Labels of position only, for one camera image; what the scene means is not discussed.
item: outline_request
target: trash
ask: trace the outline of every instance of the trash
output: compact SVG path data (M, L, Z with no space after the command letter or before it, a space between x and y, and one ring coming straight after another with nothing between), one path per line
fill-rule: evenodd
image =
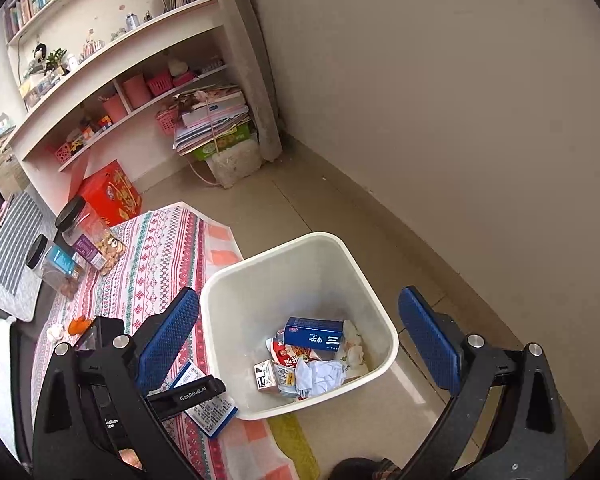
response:
M362 349L362 336L350 321L343 325L344 341L336 352L334 359L345 365L346 379L355 379L369 373Z
M276 371L276 382L278 383L280 394L283 397L297 397L295 370L279 364L274 364L273 367Z
M253 366L256 375L256 387L259 392L271 392L278 390L276 373L273 369L273 361L267 359Z
M305 361L315 361L319 359L318 355L308 348L300 348L298 346L283 345L275 339L267 339L267 349L269 350L273 362L279 365L294 367L298 359Z
M64 337L64 326L61 323L55 323L46 329L46 339L55 344Z
M169 388L176 388L202 377L205 374L189 360ZM218 436L237 412L235 401L226 392L185 411L209 438Z
M342 321L290 317L285 326L289 345L335 352L342 341Z
M311 361L300 359L296 364L296 390L301 397L315 397L341 386L345 365L340 361Z

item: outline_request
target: white trash bin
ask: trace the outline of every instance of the white trash bin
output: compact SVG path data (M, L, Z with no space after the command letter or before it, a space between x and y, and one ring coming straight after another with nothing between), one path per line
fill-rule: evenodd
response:
M394 324L344 243L328 233L305 235L219 271L202 289L200 303L208 373L224 381L243 420L350 392L387 371L398 353ZM259 392L253 365L270 358L265 340L291 316L351 320L369 373L305 400Z

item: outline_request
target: blue gripper pad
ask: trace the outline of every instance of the blue gripper pad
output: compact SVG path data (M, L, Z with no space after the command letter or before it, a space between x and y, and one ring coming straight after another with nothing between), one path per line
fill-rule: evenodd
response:
M165 315L164 319L138 357L136 386L143 395L162 386L162 381L193 330L199 313L198 295L195 290L187 287L176 296L163 314L158 314Z
M400 293L398 312L433 380L451 395L458 394L460 357L438 327L431 307L414 287L404 288Z

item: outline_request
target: blue box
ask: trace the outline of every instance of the blue box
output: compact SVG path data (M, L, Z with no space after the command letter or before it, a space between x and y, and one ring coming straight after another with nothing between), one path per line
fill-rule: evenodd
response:
M290 317L285 326L285 345L338 351L343 321Z

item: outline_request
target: pink basket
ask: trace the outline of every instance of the pink basket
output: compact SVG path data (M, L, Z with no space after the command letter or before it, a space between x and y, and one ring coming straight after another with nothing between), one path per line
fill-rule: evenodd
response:
M151 100L151 93L144 82L142 74L133 76L122 83L122 88L125 89L125 94L129 98L129 103L134 108L141 107Z
M160 112L156 115L155 119L158 121L158 124L160 124L165 135L173 136L178 121L178 108L173 107Z
M71 145L68 142L65 142L62 146L55 150L54 155L60 164L64 164L71 158Z
M184 83L193 81L195 78L196 78L196 75L191 70L187 70L184 74L179 75L176 79L173 80L173 85L174 86L184 85Z
M149 90L151 90L154 97L158 97L158 95L162 95L173 88L173 79L168 70L165 70L153 79L149 79L146 83L149 85Z
M128 115L126 113L125 105L122 104L122 99L118 94L115 94L112 98L104 101L102 107L107 112L112 123L117 123Z

